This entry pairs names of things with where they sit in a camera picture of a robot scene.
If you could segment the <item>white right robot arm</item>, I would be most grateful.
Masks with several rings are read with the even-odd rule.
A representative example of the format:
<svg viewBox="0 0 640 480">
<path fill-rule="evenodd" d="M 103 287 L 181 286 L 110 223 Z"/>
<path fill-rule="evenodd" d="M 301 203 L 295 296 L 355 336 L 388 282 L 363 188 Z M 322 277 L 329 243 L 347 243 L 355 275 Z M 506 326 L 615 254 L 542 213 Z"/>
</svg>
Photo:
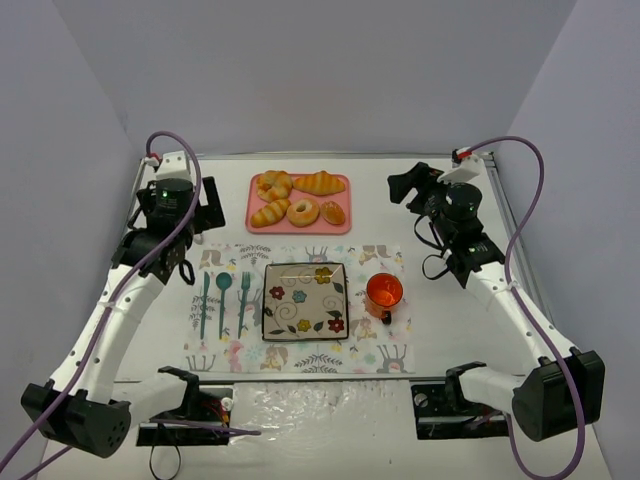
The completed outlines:
<svg viewBox="0 0 640 480">
<path fill-rule="evenodd" d="M 388 177 L 390 200 L 415 197 L 407 209 L 427 219 L 431 247 L 443 254 L 446 272 L 473 295 L 519 351 L 513 373 L 475 361 L 450 368 L 445 391 L 453 409 L 468 412 L 484 405 L 506 413 L 531 440 L 539 442 L 600 419 L 605 365 L 594 351 L 581 351 L 564 337 L 522 291 L 506 258 L 478 217 L 482 193 L 471 184 L 481 159 L 453 155 L 441 171 L 419 162 Z"/>
</svg>

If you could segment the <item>small striped bread roll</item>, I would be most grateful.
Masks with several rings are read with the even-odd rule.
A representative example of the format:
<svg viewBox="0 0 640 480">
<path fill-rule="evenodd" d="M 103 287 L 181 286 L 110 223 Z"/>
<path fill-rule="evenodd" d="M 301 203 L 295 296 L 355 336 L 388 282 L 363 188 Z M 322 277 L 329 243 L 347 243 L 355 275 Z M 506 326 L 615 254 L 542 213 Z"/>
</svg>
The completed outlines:
<svg viewBox="0 0 640 480">
<path fill-rule="evenodd" d="M 278 199 L 268 203 L 250 218 L 250 225 L 254 228 L 264 228 L 280 222 L 291 205 L 289 199 Z"/>
</svg>

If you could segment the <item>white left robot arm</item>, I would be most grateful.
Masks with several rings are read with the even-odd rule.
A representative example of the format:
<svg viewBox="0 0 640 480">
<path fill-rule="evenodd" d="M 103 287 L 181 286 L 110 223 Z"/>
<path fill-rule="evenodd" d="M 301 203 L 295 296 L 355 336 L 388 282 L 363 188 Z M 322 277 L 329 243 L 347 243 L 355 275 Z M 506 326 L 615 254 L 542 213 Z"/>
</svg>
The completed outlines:
<svg viewBox="0 0 640 480">
<path fill-rule="evenodd" d="M 203 396 L 198 376 L 175 367 L 132 387 L 115 386 L 137 329 L 172 274 L 194 284 L 187 252 L 195 236 L 225 224 L 214 179 L 197 173 L 185 152 L 146 161 L 155 177 L 136 194 L 145 226 L 121 240 L 100 299 L 65 360 L 21 397 L 44 438 L 101 458 L 113 455 L 141 423 L 186 418 Z"/>
</svg>

